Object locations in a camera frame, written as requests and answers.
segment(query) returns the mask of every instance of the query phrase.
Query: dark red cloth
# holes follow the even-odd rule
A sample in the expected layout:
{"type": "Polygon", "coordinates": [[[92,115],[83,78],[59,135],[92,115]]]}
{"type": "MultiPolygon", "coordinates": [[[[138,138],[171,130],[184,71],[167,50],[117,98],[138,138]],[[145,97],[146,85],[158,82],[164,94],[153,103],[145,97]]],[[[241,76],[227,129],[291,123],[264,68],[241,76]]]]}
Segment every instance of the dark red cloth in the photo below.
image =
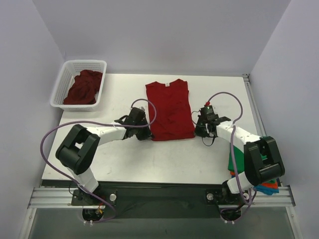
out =
{"type": "MultiPolygon", "coordinates": [[[[195,137],[186,81],[177,79],[170,84],[153,82],[146,85],[146,94],[157,110],[157,118],[150,126],[153,141],[195,137]]],[[[150,104],[149,114],[152,121],[155,112],[150,104]]]]}
{"type": "Polygon", "coordinates": [[[95,94],[100,90],[102,73],[98,71],[83,70],[79,76],[74,77],[74,84],[64,99],[65,105],[91,105],[96,103],[95,94]]]}

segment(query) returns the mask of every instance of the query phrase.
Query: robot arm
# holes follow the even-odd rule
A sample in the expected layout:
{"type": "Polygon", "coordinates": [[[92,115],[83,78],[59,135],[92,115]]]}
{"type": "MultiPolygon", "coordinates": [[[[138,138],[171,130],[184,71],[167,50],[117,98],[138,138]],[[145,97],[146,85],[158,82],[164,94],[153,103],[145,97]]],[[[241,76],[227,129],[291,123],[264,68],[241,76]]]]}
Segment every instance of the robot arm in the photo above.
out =
{"type": "Polygon", "coordinates": [[[72,127],[55,156],[68,168],[75,180],[88,191],[93,192],[99,186],[90,165],[99,145],[114,140],[123,140],[136,135],[138,140],[152,137],[148,127],[116,127],[116,125],[147,125],[143,108],[132,108],[128,116],[123,116],[111,124],[114,127],[83,127],[76,124],[72,127]]]}
{"type": "MultiPolygon", "coordinates": [[[[213,107],[205,105],[200,110],[195,134],[201,137],[220,137],[231,142],[233,125],[229,118],[219,117],[213,107]]],[[[285,168],[272,137],[261,137],[236,127],[233,144],[244,153],[245,171],[239,174],[242,190],[247,190],[271,179],[281,177],[285,168]]],[[[227,181],[230,193],[238,194],[236,178],[227,181]]]]}

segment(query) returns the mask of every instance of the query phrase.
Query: white table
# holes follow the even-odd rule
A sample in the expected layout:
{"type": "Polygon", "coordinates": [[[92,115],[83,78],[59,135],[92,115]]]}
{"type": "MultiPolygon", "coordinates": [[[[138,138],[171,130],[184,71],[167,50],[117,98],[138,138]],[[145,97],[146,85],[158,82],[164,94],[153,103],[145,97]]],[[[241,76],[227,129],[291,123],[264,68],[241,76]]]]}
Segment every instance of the white table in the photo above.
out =
{"type": "MultiPolygon", "coordinates": [[[[60,124],[74,120],[112,122],[128,114],[135,99],[147,99],[145,84],[154,81],[169,83],[178,78],[188,82],[192,111],[203,107],[208,98],[217,92],[235,94],[244,107],[244,114],[237,125],[257,133],[244,80],[240,77],[107,74],[98,111],[64,112],[60,124]]],[[[240,113],[238,103],[228,95],[217,96],[211,104],[220,116],[234,119],[240,113]]],[[[148,115],[146,102],[139,102],[136,106],[143,106],[148,115]]],[[[192,117],[197,121],[196,113],[192,117]]],[[[69,171],[55,158],[55,152],[71,127],[66,126],[57,131],[49,155],[49,161],[69,175],[69,171]]],[[[229,143],[220,138],[211,147],[207,147],[200,137],[140,142],[134,136],[99,146],[91,169],[98,181],[220,184],[230,178],[228,157],[229,143]]],[[[67,180],[48,165],[42,179],[67,180]]]]}

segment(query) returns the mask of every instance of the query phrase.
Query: white wall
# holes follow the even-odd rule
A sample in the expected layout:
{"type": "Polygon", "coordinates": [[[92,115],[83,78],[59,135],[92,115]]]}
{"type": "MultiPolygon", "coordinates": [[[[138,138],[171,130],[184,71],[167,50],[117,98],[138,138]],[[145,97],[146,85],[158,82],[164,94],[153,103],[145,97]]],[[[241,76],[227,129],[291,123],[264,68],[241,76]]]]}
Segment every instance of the white wall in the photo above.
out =
{"type": "Polygon", "coordinates": [[[268,135],[277,139],[304,238],[318,238],[319,1],[292,0],[250,79],[268,135]]]}
{"type": "Polygon", "coordinates": [[[63,59],[31,0],[1,1],[0,34],[0,238],[15,239],[43,172],[41,137],[58,125],[49,97],[63,59]]]}
{"type": "Polygon", "coordinates": [[[67,59],[111,73],[250,73],[290,0],[33,0],[67,59]]]}

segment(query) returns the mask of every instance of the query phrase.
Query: white laundry basket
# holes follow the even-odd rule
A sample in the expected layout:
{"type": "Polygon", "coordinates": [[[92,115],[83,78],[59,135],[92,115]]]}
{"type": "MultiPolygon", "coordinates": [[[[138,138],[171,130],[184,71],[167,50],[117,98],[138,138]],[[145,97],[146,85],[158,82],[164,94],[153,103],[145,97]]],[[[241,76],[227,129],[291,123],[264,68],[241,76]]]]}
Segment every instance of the white laundry basket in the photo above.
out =
{"type": "Polygon", "coordinates": [[[99,60],[71,60],[66,61],[59,73],[56,85],[51,97],[51,105],[65,111],[94,111],[101,99],[101,93],[106,73],[106,62],[99,60]],[[64,105],[69,89],[74,83],[74,77],[80,75],[82,70],[102,72],[102,80],[99,92],[95,95],[96,103],[92,105],[64,105]]]}

